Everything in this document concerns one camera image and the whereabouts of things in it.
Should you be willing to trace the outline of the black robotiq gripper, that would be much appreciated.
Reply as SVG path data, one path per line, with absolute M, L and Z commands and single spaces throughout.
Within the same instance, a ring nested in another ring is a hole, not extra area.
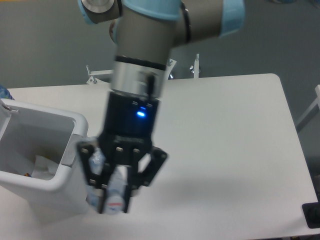
M 133 191 L 141 186 L 148 187 L 167 160 L 165 151 L 152 146 L 159 103 L 157 99 L 141 99 L 114 91 L 109 93 L 104 126 L 98 137 L 99 147 L 106 158 L 101 173 L 93 173 L 89 164 L 95 152 L 94 143 L 81 140 L 76 144 L 87 184 L 100 191 L 96 207 L 99 214 L 105 210 L 107 187 L 115 166 L 129 166 L 122 210 L 128 213 Z M 145 155 L 149 155 L 150 160 L 144 170 L 139 171 L 139 162 Z

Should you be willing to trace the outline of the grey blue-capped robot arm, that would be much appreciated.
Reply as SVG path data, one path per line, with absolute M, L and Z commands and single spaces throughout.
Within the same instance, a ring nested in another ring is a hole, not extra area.
M 132 193 L 149 186 L 168 155 L 152 143 L 159 99 L 174 47 L 237 32 L 242 0 L 80 0 L 89 24 L 111 21 L 117 46 L 103 129 L 80 141 L 86 182 L 98 213 L 126 213 Z

